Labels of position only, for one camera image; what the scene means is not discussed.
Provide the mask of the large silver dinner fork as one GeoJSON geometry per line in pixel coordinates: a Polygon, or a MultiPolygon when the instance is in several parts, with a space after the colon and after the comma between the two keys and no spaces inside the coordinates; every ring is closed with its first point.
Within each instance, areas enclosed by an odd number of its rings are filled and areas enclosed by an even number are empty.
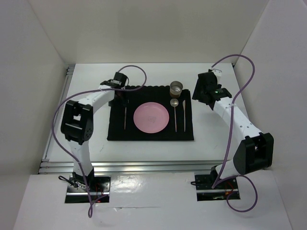
{"type": "Polygon", "coordinates": [[[126,130],[126,122],[127,122],[127,107],[124,110],[124,130],[126,130]]]}

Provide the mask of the black cloth placemat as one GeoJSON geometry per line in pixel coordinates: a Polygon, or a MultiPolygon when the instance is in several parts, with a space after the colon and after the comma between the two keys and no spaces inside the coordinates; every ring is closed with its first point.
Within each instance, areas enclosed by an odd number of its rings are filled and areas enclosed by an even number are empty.
{"type": "Polygon", "coordinates": [[[169,86],[144,86],[137,91],[125,92],[129,100],[127,107],[126,130],[124,130],[124,107],[114,106],[110,110],[108,126],[108,141],[193,141],[193,123],[191,95],[184,89],[178,98],[176,107],[177,132],[174,124],[174,108],[170,105],[169,86]],[[186,100],[186,132],[183,124],[182,102],[186,100]],[[148,134],[140,131],[133,122],[133,114],[138,106],[143,103],[155,102],[163,105],[169,113],[169,122],[165,129],[158,133],[148,134]]]}

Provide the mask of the silver table knife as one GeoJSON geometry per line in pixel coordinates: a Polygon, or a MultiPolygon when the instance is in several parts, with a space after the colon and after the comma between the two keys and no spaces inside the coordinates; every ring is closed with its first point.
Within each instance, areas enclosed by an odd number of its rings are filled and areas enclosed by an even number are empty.
{"type": "Polygon", "coordinates": [[[184,124],[184,132],[186,132],[186,100],[182,102],[183,106],[183,124],[184,124]]]}

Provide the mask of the pink plastic plate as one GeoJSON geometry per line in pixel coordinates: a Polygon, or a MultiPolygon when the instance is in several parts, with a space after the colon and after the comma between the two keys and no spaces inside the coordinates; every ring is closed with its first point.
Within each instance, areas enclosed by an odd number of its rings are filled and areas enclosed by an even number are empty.
{"type": "Polygon", "coordinates": [[[140,131],[154,134],[166,128],[169,122],[169,113],[159,103],[143,103],[135,110],[133,122],[140,131]]]}

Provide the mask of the metal cup with brown sleeve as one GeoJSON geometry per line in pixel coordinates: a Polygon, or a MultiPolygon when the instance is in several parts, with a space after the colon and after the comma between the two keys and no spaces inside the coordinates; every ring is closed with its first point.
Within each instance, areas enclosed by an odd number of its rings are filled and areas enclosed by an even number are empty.
{"type": "Polygon", "coordinates": [[[172,98],[178,98],[183,90],[183,84],[179,81],[173,81],[170,83],[170,96],[172,98]]]}

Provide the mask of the silver spoon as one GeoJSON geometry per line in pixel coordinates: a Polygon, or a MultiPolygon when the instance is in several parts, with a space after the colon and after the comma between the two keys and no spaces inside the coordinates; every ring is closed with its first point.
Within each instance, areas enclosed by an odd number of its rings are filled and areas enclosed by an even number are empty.
{"type": "Polygon", "coordinates": [[[175,124],[175,131],[177,132],[177,113],[176,113],[176,107],[179,104],[179,101],[177,98],[172,98],[170,100],[171,106],[174,108],[174,124],[175,124]]]}

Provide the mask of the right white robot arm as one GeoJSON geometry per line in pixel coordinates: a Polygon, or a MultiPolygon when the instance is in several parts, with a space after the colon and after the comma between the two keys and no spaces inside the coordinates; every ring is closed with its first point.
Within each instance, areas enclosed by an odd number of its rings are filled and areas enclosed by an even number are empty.
{"type": "Polygon", "coordinates": [[[193,100],[208,105],[229,126],[226,150],[230,150],[232,139],[238,142],[233,159],[212,167],[209,182],[219,188],[227,179],[246,175],[271,167],[274,138],[255,127],[235,105],[231,93],[221,84],[213,71],[198,75],[193,100]]]}

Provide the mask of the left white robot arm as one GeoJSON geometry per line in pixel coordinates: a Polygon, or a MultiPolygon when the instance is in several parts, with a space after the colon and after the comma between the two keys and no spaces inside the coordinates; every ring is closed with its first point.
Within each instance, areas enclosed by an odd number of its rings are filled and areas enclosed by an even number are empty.
{"type": "Polygon", "coordinates": [[[60,130],[73,155],[73,179],[84,191],[90,191],[95,186],[89,152],[89,139],[94,132],[94,114],[106,103],[120,98],[122,93],[115,89],[124,89],[127,81],[126,75],[116,72],[114,78],[100,84],[98,91],[65,103],[60,130]]]}

